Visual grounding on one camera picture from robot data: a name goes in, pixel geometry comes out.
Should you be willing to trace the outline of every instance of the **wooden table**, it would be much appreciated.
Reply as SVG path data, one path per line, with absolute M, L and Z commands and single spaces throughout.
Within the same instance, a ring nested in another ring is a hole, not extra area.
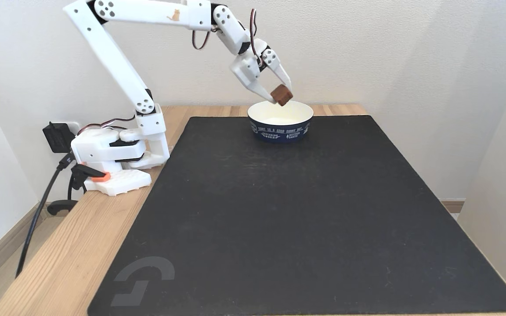
M 312 106 L 316 116 L 364 115 L 357 104 Z M 170 149 L 192 116 L 247 116 L 247 107 L 163 108 Z M 161 167 L 149 170 L 155 181 Z M 86 315 L 150 187 L 109 197 L 88 192 L 0 300 L 0 315 Z

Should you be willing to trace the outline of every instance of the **wooden block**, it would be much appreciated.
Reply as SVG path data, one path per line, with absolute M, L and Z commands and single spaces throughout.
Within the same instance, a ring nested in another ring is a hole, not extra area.
M 292 97 L 292 92 L 284 85 L 279 85 L 273 92 L 271 92 L 271 96 L 275 99 L 278 104 L 284 106 Z

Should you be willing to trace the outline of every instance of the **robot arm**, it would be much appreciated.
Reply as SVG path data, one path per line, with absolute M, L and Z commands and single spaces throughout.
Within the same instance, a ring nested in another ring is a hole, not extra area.
M 103 27 L 107 22 L 147 22 L 216 32 L 236 56 L 230 68 L 245 88 L 276 103 L 257 80 L 269 68 L 291 89 L 290 78 L 274 50 L 263 40 L 255 39 L 255 55 L 250 31 L 227 6 L 208 0 L 181 0 L 180 4 L 156 0 L 77 0 L 64 7 L 64 12 L 118 82 L 135 111 L 135 129 L 123 130 L 118 136 L 112 130 L 87 130 L 72 142 L 76 160 L 101 172 L 118 172 L 123 169 L 121 162 L 132 169 L 152 168 L 169 158 L 161 107 L 153 102 L 151 91 Z M 148 141 L 149 152 L 141 140 Z

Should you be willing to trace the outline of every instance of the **black desk mat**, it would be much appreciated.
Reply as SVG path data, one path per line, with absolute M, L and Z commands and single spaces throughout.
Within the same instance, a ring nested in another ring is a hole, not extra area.
M 191 118 L 88 310 L 496 311 L 506 285 L 371 116 L 313 118 L 295 144 Z

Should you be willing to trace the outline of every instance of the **navy blue bowl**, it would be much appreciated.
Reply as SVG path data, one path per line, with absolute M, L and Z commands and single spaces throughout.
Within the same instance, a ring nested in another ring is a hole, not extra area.
M 314 111 L 306 104 L 289 101 L 285 106 L 265 101 L 247 110 L 251 129 L 257 138 L 271 143 L 301 140 L 307 133 Z

